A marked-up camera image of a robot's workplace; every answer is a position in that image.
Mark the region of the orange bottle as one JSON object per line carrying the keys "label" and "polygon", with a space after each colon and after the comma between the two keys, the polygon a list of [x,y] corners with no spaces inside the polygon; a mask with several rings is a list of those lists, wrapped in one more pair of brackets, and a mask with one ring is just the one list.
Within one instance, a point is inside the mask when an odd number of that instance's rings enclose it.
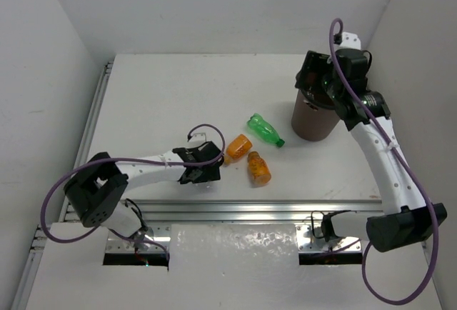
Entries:
{"label": "orange bottle", "polygon": [[239,134],[227,147],[224,154],[225,165],[232,164],[245,156],[253,147],[251,141],[244,135]]}
{"label": "orange bottle", "polygon": [[257,151],[248,154],[248,171],[254,186],[264,186],[271,180],[271,172]]}

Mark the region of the orange bottle front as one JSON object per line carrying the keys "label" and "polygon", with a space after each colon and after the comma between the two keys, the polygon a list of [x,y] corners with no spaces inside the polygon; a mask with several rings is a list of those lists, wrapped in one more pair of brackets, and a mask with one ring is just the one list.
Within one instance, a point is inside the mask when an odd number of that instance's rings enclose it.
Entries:
{"label": "orange bottle front", "polygon": [[254,186],[264,186],[271,180],[271,172],[257,151],[248,154],[248,171]]}

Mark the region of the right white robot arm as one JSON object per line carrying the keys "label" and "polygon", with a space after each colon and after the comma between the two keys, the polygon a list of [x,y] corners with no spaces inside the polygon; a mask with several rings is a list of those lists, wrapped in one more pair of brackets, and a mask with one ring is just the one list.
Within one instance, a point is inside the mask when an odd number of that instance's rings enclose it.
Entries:
{"label": "right white robot arm", "polygon": [[362,234],[380,252],[425,241],[433,233],[431,214],[396,157],[401,149],[384,97],[368,89],[372,55],[367,50],[339,49],[336,56],[351,91],[343,85],[331,57],[315,51],[307,52],[295,87],[311,105],[335,113],[344,122],[376,180],[383,215],[334,212],[322,221],[323,237],[329,241]]}

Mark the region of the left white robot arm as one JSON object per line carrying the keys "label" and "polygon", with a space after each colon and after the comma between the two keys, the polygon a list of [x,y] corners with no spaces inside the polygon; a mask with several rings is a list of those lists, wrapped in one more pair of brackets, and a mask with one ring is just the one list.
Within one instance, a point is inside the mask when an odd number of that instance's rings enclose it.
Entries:
{"label": "left white robot arm", "polygon": [[223,163],[224,155],[212,141],[140,159],[115,159],[102,152],[70,178],[64,193],[84,227],[104,226],[122,237],[139,239],[147,228],[139,211],[121,203],[127,191],[165,181],[218,181]]}

